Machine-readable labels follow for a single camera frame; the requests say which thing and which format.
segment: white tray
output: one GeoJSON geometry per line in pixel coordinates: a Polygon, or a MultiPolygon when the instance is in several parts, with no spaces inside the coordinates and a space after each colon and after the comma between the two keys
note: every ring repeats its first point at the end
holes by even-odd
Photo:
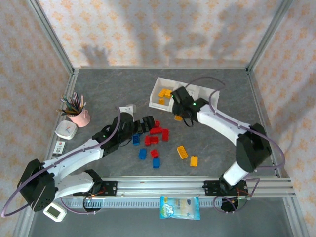
{"type": "MultiPolygon", "coordinates": [[[[165,78],[157,78],[155,86],[150,94],[149,107],[164,110],[164,111],[172,111],[173,99],[164,97],[164,105],[159,104],[160,97],[158,96],[159,92],[163,89],[170,89],[172,91],[178,89],[181,86],[186,86],[187,83],[175,80],[169,80],[165,78]]],[[[194,100],[198,98],[203,98],[208,101],[209,95],[214,91],[213,89],[197,86],[197,85],[189,85],[187,87],[188,93],[193,97],[194,100]]],[[[217,91],[211,99],[211,103],[213,107],[217,108],[217,103],[219,99],[219,91],[217,91]]]]}

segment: orange lego brick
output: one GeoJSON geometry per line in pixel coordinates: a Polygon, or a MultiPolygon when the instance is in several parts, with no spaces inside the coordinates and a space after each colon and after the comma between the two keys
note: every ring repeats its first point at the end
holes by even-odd
{"type": "Polygon", "coordinates": [[[182,121],[182,117],[179,115],[175,115],[174,116],[174,120],[181,122],[182,121]]]}
{"type": "Polygon", "coordinates": [[[170,97],[171,97],[171,92],[172,92],[172,90],[168,90],[168,89],[166,89],[166,91],[165,91],[165,97],[167,97],[168,99],[170,99],[170,97]]]}
{"type": "Polygon", "coordinates": [[[183,146],[177,147],[177,151],[181,159],[185,159],[188,157],[188,154],[183,146]]]}
{"type": "Polygon", "coordinates": [[[159,99],[159,103],[160,103],[161,105],[164,105],[164,99],[163,99],[163,98],[159,99]]]}
{"type": "Polygon", "coordinates": [[[159,92],[158,96],[162,98],[162,97],[165,95],[165,93],[166,93],[166,89],[163,88],[163,89],[159,92]]]}
{"type": "Polygon", "coordinates": [[[197,167],[197,165],[198,165],[198,157],[191,156],[190,166],[197,167]]]}

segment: lego brick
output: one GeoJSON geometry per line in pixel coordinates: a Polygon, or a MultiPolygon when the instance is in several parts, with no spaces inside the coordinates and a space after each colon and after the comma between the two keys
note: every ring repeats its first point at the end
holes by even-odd
{"type": "Polygon", "coordinates": [[[181,159],[185,159],[188,157],[188,154],[183,146],[177,147],[177,151],[181,159]]]}
{"type": "Polygon", "coordinates": [[[146,149],[140,149],[139,150],[139,159],[146,159],[147,156],[147,150],[146,149]]]}
{"type": "Polygon", "coordinates": [[[163,142],[169,141],[169,129],[163,129],[163,130],[162,130],[162,137],[161,137],[161,140],[162,140],[163,142]]]}
{"type": "Polygon", "coordinates": [[[151,142],[150,142],[150,137],[149,136],[146,136],[145,137],[145,146],[150,146],[151,145],[151,142]]]}
{"type": "Polygon", "coordinates": [[[154,158],[153,159],[153,168],[158,169],[160,167],[160,159],[159,158],[154,158]]]}
{"type": "Polygon", "coordinates": [[[197,167],[197,165],[198,165],[198,157],[191,156],[190,166],[197,167]]]}
{"type": "Polygon", "coordinates": [[[134,146],[140,145],[140,139],[139,139],[138,135],[133,135],[133,144],[134,144],[134,146]]]}
{"type": "Polygon", "coordinates": [[[150,130],[150,135],[160,134],[162,133],[161,127],[154,127],[150,130]]]}
{"type": "Polygon", "coordinates": [[[158,144],[159,138],[158,137],[150,137],[150,144],[158,144]]]}
{"type": "Polygon", "coordinates": [[[160,122],[156,121],[154,127],[160,127],[160,122]]]}
{"type": "Polygon", "coordinates": [[[150,154],[152,155],[153,158],[158,158],[159,157],[159,152],[156,149],[152,150],[150,152],[150,154]]]}
{"type": "Polygon", "coordinates": [[[168,99],[170,99],[170,97],[171,97],[171,92],[172,92],[172,90],[166,89],[166,91],[165,91],[165,93],[164,93],[165,97],[168,98],[168,99]]]}
{"type": "Polygon", "coordinates": [[[164,99],[163,98],[159,99],[159,104],[164,105],[164,99]]]}
{"type": "Polygon", "coordinates": [[[162,97],[165,95],[165,93],[166,93],[166,89],[163,88],[163,89],[159,92],[158,96],[162,98],[162,97]]]}
{"type": "Polygon", "coordinates": [[[176,121],[182,121],[182,117],[179,116],[179,115],[175,115],[175,116],[174,116],[174,120],[176,120],[176,121]]]}

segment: blue lego brick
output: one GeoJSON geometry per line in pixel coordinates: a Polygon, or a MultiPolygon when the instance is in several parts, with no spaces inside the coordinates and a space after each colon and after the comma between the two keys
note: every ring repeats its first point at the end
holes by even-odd
{"type": "Polygon", "coordinates": [[[154,169],[158,169],[160,167],[160,159],[159,158],[153,158],[153,167],[154,167],[154,169]]]}
{"type": "Polygon", "coordinates": [[[133,135],[133,144],[134,144],[134,146],[140,145],[140,139],[139,139],[138,135],[133,135]]]}
{"type": "Polygon", "coordinates": [[[146,159],[147,156],[147,150],[146,149],[140,149],[139,151],[139,159],[146,159]]]}

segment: robotic arm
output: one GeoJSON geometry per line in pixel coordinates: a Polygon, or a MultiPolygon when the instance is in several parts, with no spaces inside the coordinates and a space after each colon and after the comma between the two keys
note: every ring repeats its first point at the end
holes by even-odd
{"type": "Polygon", "coordinates": [[[135,111],[135,107],[132,105],[120,107],[121,118],[118,130],[107,143],[101,146],[98,146],[98,144],[105,141],[113,133],[118,122],[118,117],[114,118],[111,125],[105,126],[92,139],[89,139],[80,147],[58,158],[47,160],[44,163],[38,159],[31,161],[27,165],[18,186],[31,175],[52,164],[54,165],[56,161],[78,151],[76,154],[48,169],[21,189],[20,193],[32,210],[43,210],[55,199],[66,195],[81,192],[98,193],[102,186],[102,179],[93,170],[86,170],[84,173],[74,176],[68,175],[84,165],[114,152],[119,148],[121,143],[131,139],[132,135],[149,132],[154,127],[155,120],[152,116],[146,116],[142,120],[134,121],[133,111],[135,111]],[[85,151],[85,148],[93,146],[94,148],[85,151]]]}
{"type": "MultiPolygon", "coordinates": [[[[236,146],[236,161],[220,177],[220,186],[224,192],[233,188],[248,173],[252,173],[267,157],[271,155],[271,147],[267,140],[240,127],[233,126],[226,120],[217,116],[209,106],[208,101],[198,98],[194,101],[185,87],[180,87],[171,93],[174,100],[172,112],[189,119],[191,124],[199,122],[205,124],[217,132],[227,137],[236,146]]],[[[254,124],[253,126],[240,122],[221,111],[216,111],[223,117],[234,121],[235,123],[251,128],[263,135],[266,135],[263,126],[254,124]]]]}

